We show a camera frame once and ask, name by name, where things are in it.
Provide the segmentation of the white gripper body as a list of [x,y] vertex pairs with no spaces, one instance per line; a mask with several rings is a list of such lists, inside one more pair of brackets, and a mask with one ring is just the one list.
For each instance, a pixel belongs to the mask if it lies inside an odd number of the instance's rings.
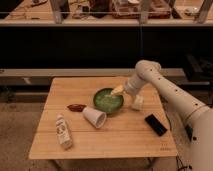
[[144,81],[137,75],[128,78],[124,85],[124,90],[131,96],[137,95],[144,86]]

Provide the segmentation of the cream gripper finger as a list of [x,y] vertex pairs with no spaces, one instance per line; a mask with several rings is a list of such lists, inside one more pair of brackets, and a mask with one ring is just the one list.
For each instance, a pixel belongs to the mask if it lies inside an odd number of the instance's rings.
[[112,96],[122,95],[123,93],[124,93],[124,86],[123,85],[119,85],[111,91]]

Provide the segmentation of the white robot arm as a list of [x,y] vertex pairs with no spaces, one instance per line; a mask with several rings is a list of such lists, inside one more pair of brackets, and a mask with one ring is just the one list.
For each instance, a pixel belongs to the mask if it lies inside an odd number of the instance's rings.
[[154,86],[193,130],[189,160],[192,171],[213,171],[213,108],[166,79],[160,70],[158,62],[140,60],[134,74],[122,86],[114,88],[112,95],[126,92],[136,96],[146,83]]

